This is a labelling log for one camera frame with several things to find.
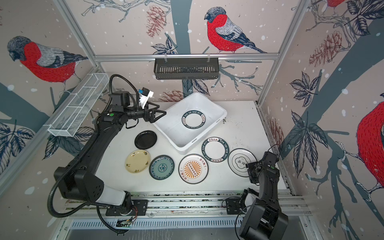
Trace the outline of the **white plate black outline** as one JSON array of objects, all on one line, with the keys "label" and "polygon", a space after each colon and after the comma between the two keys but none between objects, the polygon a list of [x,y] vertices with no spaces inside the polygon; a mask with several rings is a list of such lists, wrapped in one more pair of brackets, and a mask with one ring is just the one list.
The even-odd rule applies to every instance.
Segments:
[{"label": "white plate black outline", "polygon": [[228,164],[232,172],[243,178],[247,178],[249,176],[247,164],[257,161],[258,160],[254,154],[241,148],[231,151],[228,157]]}]

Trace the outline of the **white plastic bin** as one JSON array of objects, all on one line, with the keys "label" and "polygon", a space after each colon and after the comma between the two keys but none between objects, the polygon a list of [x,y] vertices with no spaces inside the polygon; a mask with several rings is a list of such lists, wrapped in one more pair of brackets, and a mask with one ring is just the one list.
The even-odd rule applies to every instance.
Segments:
[{"label": "white plastic bin", "polygon": [[227,116],[227,110],[201,93],[193,93],[166,110],[154,126],[176,151],[187,154]]}]

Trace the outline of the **green rim plate small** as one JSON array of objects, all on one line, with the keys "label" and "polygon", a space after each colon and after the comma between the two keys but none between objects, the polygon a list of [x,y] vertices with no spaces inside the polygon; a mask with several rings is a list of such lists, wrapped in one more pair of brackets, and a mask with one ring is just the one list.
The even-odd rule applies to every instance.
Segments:
[{"label": "green rim plate small", "polygon": [[206,116],[197,110],[191,110],[183,114],[182,123],[188,129],[199,129],[206,123]]}]

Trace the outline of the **green rim plate large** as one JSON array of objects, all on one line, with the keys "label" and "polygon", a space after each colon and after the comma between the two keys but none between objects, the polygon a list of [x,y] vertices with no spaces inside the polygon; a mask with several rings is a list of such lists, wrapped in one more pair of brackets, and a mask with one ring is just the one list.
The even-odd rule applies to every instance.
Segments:
[{"label": "green rim plate large", "polygon": [[226,160],[230,154],[228,143],[219,137],[210,137],[202,144],[203,157],[212,162],[220,163]]}]

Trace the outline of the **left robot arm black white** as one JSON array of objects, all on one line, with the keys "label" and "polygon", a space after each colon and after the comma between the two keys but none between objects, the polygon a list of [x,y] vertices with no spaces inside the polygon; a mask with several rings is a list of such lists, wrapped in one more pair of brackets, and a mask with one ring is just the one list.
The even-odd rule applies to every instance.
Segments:
[{"label": "left robot arm black white", "polygon": [[[95,173],[114,137],[129,120],[144,119],[154,123],[167,113],[155,105],[152,109],[124,109],[121,112],[103,112],[95,121],[95,132],[79,154],[66,166],[59,167],[54,173],[55,184],[49,193],[47,208],[56,218],[68,217],[87,205],[97,207],[116,206],[123,213],[129,213],[134,204],[131,194],[113,189],[104,184]],[[84,201],[83,204],[67,213],[58,213],[54,209],[53,198],[59,190],[62,197],[70,200]]]}]

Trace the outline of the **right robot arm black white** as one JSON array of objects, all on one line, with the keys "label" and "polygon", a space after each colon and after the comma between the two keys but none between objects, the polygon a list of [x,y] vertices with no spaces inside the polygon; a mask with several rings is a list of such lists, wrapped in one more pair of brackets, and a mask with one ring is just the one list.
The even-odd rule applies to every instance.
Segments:
[{"label": "right robot arm black white", "polygon": [[250,182],[259,184],[259,192],[254,202],[243,208],[247,211],[240,226],[244,240],[281,240],[284,236],[289,218],[278,200],[278,161],[277,155],[265,152],[260,161],[247,164]]}]

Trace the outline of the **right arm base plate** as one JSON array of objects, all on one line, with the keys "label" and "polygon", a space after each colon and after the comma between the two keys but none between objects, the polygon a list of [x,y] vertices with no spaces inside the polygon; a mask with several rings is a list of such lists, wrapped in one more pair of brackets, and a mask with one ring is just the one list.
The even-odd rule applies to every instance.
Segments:
[{"label": "right arm base plate", "polygon": [[245,205],[245,198],[230,197],[223,200],[223,207],[226,208],[227,215],[237,215],[241,212]]}]

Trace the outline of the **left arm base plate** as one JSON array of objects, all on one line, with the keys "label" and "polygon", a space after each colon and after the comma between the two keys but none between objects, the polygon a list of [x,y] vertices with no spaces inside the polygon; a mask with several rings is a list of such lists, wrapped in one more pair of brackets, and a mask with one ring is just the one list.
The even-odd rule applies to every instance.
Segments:
[{"label": "left arm base plate", "polygon": [[106,216],[108,217],[124,217],[124,216],[145,216],[148,200],[130,200],[127,203],[123,203],[121,206],[111,206],[106,210]]}]

